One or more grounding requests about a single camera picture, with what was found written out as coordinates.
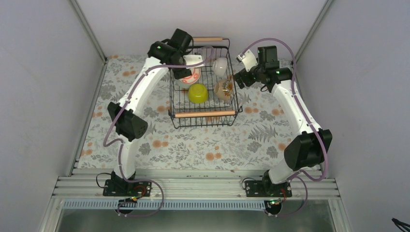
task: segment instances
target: white bowl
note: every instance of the white bowl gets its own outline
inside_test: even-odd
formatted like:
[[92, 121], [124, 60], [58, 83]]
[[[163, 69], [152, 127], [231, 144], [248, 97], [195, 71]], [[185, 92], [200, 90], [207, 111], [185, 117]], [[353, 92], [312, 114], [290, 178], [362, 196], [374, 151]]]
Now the white bowl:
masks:
[[195, 82], [199, 80], [199, 77], [201, 76], [201, 68], [192, 68], [190, 69], [192, 75], [184, 77], [182, 79], [177, 80], [177, 84], [181, 88], [190, 88], [191, 85], [193, 85]]
[[212, 71], [217, 77], [224, 77], [228, 67], [228, 60], [225, 57], [219, 57], [212, 64]]

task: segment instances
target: bowl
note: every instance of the bowl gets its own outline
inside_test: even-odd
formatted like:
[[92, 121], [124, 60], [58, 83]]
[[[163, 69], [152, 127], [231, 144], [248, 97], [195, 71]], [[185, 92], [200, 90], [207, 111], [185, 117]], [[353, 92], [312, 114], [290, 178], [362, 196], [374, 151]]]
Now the bowl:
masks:
[[214, 88], [216, 96], [223, 101], [229, 100], [233, 92], [234, 84], [232, 80], [228, 79], [218, 81]]
[[188, 99], [193, 103], [204, 103], [208, 100], [208, 89], [202, 84], [193, 84], [188, 90]]
[[201, 76], [201, 68], [192, 68], [190, 70], [192, 73], [191, 76], [177, 80], [176, 84], [181, 88], [189, 88], [192, 84], [199, 80], [199, 77]]
[[212, 64], [212, 71], [217, 77], [223, 77], [228, 67], [228, 60], [225, 57], [219, 57]]

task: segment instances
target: metal wire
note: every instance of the metal wire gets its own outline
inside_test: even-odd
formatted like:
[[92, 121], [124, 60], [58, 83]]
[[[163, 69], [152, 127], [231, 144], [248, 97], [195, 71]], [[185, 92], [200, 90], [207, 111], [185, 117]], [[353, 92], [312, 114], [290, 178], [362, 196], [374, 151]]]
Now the metal wire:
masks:
[[[202, 127], [202, 126], [231, 126], [233, 125], [238, 113], [242, 112], [242, 107], [239, 107], [238, 95], [236, 92], [236, 84], [233, 81], [234, 88], [231, 97], [227, 101], [219, 100], [214, 94], [215, 84], [223, 79], [230, 79], [233, 77], [234, 71], [232, 68], [231, 57], [229, 54], [229, 45], [226, 46], [213, 46], [216, 50], [214, 59], [219, 57], [225, 57], [228, 60], [228, 68], [226, 69], [226, 77], [217, 77], [212, 72], [212, 62], [206, 63], [201, 68], [201, 75], [197, 83], [204, 85], [208, 90], [208, 100], [201, 104], [195, 104], [188, 100], [188, 89], [181, 88], [174, 79], [173, 72], [170, 72], [170, 110], [169, 116], [171, 117], [174, 127]], [[204, 57], [208, 56], [210, 48], [201, 50], [203, 46], [191, 46], [191, 54], [201, 54]], [[206, 112], [206, 111], [231, 111], [234, 110], [235, 114], [232, 116], [214, 116], [214, 117], [181, 117], [176, 118], [177, 113], [188, 112]]]

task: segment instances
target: dish rack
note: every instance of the dish rack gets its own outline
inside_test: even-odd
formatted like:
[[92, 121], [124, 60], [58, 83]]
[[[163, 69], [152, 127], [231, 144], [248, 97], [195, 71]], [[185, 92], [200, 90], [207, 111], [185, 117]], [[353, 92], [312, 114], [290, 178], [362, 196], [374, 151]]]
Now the dish rack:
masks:
[[[202, 84], [208, 90], [208, 100], [204, 103], [192, 103], [188, 99], [188, 89], [180, 87], [174, 79], [173, 72], [170, 72], [169, 102], [168, 111], [174, 127], [203, 127], [203, 126], [232, 126], [238, 113], [242, 112], [242, 106], [239, 107], [236, 84], [233, 82], [233, 92], [230, 99], [220, 100], [214, 93], [215, 84], [223, 79], [233, 78], [233, 68], [231, 56], [229, 54], [229, 39], [222, 37], [195, 37], [194, 42], [227, 42], [228, 46], [211, 45], [215, 49], [212, 59], [201, 67], [201, 75], [196, 83]], [[202, 55], [203, 59], [211, 54], [211, 48], [203, 48], [205, 45], [190, 46], [191, 54]], [[226, 77], [217, 77], [212, 72], [212, 63], [216, 58], [225, 57], [228, 60]]]

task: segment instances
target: gray floor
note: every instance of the gray floor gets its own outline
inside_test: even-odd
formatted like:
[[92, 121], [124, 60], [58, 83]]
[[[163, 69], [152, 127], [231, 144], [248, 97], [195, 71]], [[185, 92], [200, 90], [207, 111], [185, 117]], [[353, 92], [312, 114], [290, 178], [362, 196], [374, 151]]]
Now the gray floor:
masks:
[[[301, 202], [284, 203], [281, 214], [294, 211]], [[297, 215], [285, 218], [267, 217], [258, 211], [171, 211], [162, 210], [147, 218], [118, 217], [113, 210], [63, 210], [60, 232], [333, 232], [327, 201], [308, 201]]]

